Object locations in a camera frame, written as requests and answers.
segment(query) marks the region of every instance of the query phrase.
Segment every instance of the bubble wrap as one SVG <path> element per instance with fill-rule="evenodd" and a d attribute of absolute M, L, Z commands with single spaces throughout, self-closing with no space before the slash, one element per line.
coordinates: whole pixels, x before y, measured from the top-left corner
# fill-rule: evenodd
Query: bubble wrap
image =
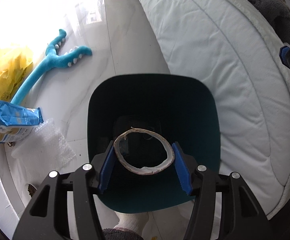
<path fill-rule="evenodd" d="M 30 201 L 28 184 L 39 186 L 50 171 L 59 171 L 75 157 L 75 153 L 54 121 L 48 119 L 24 140 L 16 142 L 11 156 L 17 159 L 19 176 L 15 184 L 22 185 L 20 197 L 26 205 Z"/>

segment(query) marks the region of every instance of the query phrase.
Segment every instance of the black device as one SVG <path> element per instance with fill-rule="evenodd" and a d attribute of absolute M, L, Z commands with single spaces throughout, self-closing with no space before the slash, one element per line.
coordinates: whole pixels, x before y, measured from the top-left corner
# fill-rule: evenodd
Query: black device
<path fill-rule="evenodd" d="M 109 181 L 116 158 L 112 144 L 113 141 L 106 152 L 96 155 L 90 164 L 79 167 L 75 172 L 59 174 L 52 171 L 26 207 L 13 240 L 70 239 L 68 191 L 73 191 L 74 195 L 79 239 L 104 240 L 93 194 L 101 194 Z M 273 239 L 266 215 L 237 172 L 232 172 L 229 176 L 215 174 L 207 167 L 197 165 L 194 157 L 184 154 L 177 142 L 173 144 L 173 149 L 177 152 L 175 169 L 178 174 L 187 169 L 192 186 L 191 195 L 196 196 L 184 240 L 210 239 L 216 192 L 222 193 L 220 240 Z M 180 180 L 180 183 L 182 187 L 186 187 L 186 182 Z"/>

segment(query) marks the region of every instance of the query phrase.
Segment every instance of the blue gripper pad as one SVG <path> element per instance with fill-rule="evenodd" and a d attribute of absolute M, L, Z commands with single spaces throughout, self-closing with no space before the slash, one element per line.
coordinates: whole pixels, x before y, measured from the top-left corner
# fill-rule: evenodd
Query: blue gripper pad
<path fill-rule="evenodd" d="M 103 167 L 99 173 L 98 189 L 101 194 L 104 192 L 104 190 L 107 189 L 108 182 L 109 182 L 110 176 L 112 175 L 112 169 L 114 167 L 115 161 L 116 161 L 116 154 L 114 151 L 114 146 L 112 146 L 109 150 L 106 160 L 104 161 Z"/>
<path fill-rule="evenodd" d="M 285 45 L 285 46 L 281 47 L 281 49 L 279 50 L 279 57 L 280 57 L 282 63 L 286 67 L 290 68 L 289 65 L 288 65 L 287 59 L 286 59 L 286 53 L 288 51 L 289 51 L 289 47 L 288 46 Z"/>
<path fill-rule="evenodd" d="M 172 148 L 175 154 L 174 165 L 175 165 L 178 179 L 181 183 L 182 189 L 187 193 L 187 195 L 190 195 L 193 191 L 192 183 L 191 183 L 191 174 L 189 173 L 189 170 L 185 164 L 185 161 L 176 143 L 172 144 Z"/>

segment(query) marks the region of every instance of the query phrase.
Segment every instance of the gray blanket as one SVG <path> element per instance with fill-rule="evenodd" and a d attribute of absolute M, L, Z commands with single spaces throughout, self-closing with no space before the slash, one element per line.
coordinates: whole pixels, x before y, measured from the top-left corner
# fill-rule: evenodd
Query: gray blanket
<path fill-rule="evenodd" d="M 133 231 L 121 231 L 107 228 L 103 230 L 106 240 L 144 240 L 141 236 Z"/>
<path fill-rule="evenodd" d="M 281 0 L 248 0 L 266 18 L 282 42 L 290 44 L 290 10 Z"/>

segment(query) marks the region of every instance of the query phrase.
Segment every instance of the yellow plastic bag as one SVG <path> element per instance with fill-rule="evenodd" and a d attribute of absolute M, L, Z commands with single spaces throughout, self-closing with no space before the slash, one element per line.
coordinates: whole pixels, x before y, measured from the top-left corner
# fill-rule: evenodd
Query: yellow plastic bag
<path fill-rule="evenodd" d="M 12 44 L 0 48 L 0 100 L 10 101 L 17 89 L 32 71 L 33 52 L 27 47 Z"/>

